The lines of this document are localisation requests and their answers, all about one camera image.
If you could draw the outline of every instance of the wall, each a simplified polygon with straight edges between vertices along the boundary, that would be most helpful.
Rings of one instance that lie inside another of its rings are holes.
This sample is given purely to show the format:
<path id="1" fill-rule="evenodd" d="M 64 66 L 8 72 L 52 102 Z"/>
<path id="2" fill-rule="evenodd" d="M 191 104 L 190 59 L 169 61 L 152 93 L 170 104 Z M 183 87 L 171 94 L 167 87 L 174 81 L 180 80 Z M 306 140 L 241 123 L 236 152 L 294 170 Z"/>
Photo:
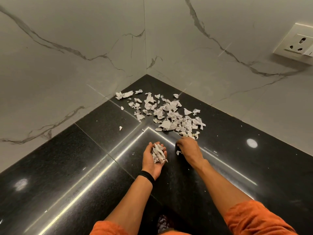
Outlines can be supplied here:
<path id="1" fill-rule="evenodd" d="M 143 0 L 1 0 L 0 26 L 0 172 L 146 74 Z"/>
<path id="2" fill-rule="evenodd" d="M 272 54 L 312 5 L 145 0 L 147 73 L 313 155 L 312 67 Z"/>

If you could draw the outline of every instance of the orange shirt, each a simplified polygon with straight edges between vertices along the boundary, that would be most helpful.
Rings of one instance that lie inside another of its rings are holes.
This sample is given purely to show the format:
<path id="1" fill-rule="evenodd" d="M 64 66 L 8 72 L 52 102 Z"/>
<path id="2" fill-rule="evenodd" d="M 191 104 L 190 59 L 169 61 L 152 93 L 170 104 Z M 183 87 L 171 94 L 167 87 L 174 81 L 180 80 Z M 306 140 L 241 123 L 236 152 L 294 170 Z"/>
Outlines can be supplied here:
<path id="1" fill-rule="evenodd" d="M 250 200 L 230 208 L 224 220 L 234 235 L 295 235 L 295 230 L 284 220 L 270 212 L 260 202 Z M 164 235 L 187 235 L 169 231 Z M 128 235 L 119 225 L 110 221 L 98 221 L 90 235 Z"/>

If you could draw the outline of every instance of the electrical outlet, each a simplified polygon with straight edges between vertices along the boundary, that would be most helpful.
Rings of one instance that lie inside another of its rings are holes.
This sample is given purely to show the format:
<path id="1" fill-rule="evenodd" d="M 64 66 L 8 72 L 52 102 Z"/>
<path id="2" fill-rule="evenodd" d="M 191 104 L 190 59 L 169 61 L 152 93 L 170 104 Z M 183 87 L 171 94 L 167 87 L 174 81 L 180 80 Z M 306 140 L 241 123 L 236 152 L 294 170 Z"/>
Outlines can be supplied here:
<path id="1" fill-rule="evenodd" d="M 285 47 L 285 50 L 298 54 L 304 54 L 313 44 L 313 38 L 301 34 L 296 34 Z"/>
<path id="2" fill-rule="evenodd" d="M 295 23 L 273 53 L 313 65 L 313 27 Z"/>

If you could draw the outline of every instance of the person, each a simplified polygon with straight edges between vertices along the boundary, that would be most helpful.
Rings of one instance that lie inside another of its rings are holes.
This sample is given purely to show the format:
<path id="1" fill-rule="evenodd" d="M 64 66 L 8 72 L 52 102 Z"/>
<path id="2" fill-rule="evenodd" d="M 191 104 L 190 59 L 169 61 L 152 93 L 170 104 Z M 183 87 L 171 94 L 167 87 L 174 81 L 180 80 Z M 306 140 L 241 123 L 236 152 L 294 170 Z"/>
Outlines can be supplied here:
<path id="1" fill-rule="evenodd" d="M 218 211 L 234 235 L 295 235 L 295 230 L 283 219 L 271 213 L 260 202 L 252 200 L 203 158 L 198 143 L 190 137 L 177 141 L 187 162 L 204 181 Z M 126 195 L 104 221 L 95 223 L 90 235 L 136 235 L 142 214 L 150 196 L 153 180 L 161 173 L 164 163 L 155 163 L 152 158 L 153 144 L 150 142 L 143 153 L 143 174 L 135 179 Z M 164 235 L 183 235 L 186 233 L 168 231 Z"/>

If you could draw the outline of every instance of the black bracelet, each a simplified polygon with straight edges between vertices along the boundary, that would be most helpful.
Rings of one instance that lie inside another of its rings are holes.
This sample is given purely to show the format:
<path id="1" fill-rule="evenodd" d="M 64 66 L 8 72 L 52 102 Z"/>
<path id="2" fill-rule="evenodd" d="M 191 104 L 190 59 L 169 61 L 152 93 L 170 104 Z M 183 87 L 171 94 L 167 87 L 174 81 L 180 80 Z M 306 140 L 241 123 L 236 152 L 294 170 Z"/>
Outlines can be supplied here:
<path id="1" fill-rule="evenodd" d="M 151 176 L 151 174 L 149 172 L 141 171 L 139 173 L 139 175 L 146 177 L 152 183 L 152 185 L 154 186 L 155 179 L 153 178 L 153 176 Z"/>

